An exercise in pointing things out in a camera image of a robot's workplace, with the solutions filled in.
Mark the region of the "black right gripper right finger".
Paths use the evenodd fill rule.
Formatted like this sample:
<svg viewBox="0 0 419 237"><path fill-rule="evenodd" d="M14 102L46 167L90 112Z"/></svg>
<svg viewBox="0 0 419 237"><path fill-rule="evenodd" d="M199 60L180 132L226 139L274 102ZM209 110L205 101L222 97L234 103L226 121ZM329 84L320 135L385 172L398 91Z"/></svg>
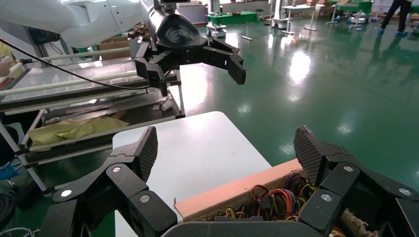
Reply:
<svg viewBox="0 0 419 237"><path fill-rule="evenodd" d="M419 194L363 166L346 148L318 139L305 125L297 128L294 151L315 192L298 221L323 236L344 211L366 222L381 237L419 234Z"/></svg>

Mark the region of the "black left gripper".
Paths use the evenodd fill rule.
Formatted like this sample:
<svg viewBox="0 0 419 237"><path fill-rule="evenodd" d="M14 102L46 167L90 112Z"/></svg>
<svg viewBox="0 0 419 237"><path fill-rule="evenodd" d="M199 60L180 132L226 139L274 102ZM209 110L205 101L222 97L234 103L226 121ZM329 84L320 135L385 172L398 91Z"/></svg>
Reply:
<svg viewBox="0 0 419 237"><path fill-rule="evenodd" d="M134 58L136 72L163 97L168 95L166 76L173 66L205 63L226 70L238 85L245 84L246 69L240 50L220 39L208 42L178 10L151 10L147 26L157 50L150 43L141 44Z"/></svg>

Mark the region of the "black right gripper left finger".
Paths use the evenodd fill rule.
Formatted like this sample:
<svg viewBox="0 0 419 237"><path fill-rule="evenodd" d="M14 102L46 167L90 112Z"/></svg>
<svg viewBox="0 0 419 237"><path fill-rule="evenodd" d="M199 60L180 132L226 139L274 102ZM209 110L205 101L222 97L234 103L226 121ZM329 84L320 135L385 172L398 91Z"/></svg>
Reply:
<svg viewBox="0 0 419 237"><path fill-rule="evenodd" d="M177 215L147 185L157 153L157 131L148 126L136 142L115 148L98 169L58 190L39 235L89 237L118 211L137 236L162 236Z"/></svg>

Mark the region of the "person's hand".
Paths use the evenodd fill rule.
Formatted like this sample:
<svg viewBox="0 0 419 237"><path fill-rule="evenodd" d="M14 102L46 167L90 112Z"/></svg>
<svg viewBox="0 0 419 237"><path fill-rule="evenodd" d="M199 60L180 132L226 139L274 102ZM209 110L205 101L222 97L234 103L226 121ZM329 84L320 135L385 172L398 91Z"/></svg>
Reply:
<svg viewBox="0 0 419 237"><path fill-rule="evenodd" d="M0 62L0 77L6 77L10 74L10 68L13 65L13 60L11 59L2 59Z"/></svg>

